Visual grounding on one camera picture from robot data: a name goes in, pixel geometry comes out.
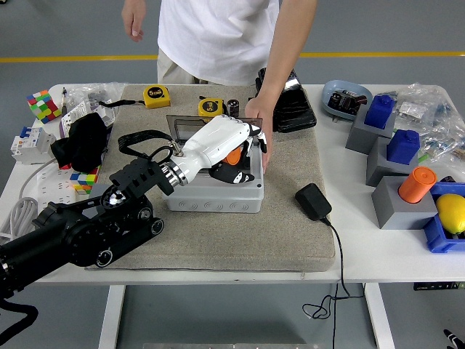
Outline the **person's right hand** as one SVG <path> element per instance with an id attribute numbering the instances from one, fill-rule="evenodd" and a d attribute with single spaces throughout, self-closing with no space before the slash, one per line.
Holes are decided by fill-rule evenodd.
<path id="1" fill-rule="evenodd" d="M 126 35 L 134 42 L 142 40 L 142 23 L 145 19 L 145 15 L 146 8 L 141 4 L 125 4 L 121 11 Z"/>

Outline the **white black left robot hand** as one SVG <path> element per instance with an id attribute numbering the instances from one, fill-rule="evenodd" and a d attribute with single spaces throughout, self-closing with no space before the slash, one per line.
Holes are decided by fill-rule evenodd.
<path id="1" fill-rule="evenodd" d="M 262 152 L 266 153 L 266 136 L 260 127 L 226 115 L 214 117 L 184 144 L 181 156 L 171 157 L 180 170 L 181 183 L 192 182 L 202 169 L 207 169 L 211 177 L 229 184 L 253 181 L 253 175 L 223 160 L 242 144 L 251 145 L 254 136 L 258 137 Z"/>

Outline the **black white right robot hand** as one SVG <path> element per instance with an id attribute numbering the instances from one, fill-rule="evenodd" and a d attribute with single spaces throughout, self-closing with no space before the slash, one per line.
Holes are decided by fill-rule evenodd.
<path id="1" fill-rule="evenodd" d="M 444 329 L 443 333 L 451 343 L 451 345 L 448 345 L 446 347 L 447 349 L 465 349 L 464 341 L 461 340 L 457 335 L 455 335 L 448 329 Z"/>

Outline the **person's left hand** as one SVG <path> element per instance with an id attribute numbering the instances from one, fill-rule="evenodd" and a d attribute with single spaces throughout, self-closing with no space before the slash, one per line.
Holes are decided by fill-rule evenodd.
<path id="1" fill-rule="evenodd" d="M 255 97 L 248 101 L 245 107 L 245 115 L 248 118 L 258 118 L 262 120 L 262 131 L 267 140 L 267 152 L 262 154 L 263 172 L 267 171 L 272 155 L 272 137 L 273 137 L 273 110 L 271 102 L 264 97 Z"/>

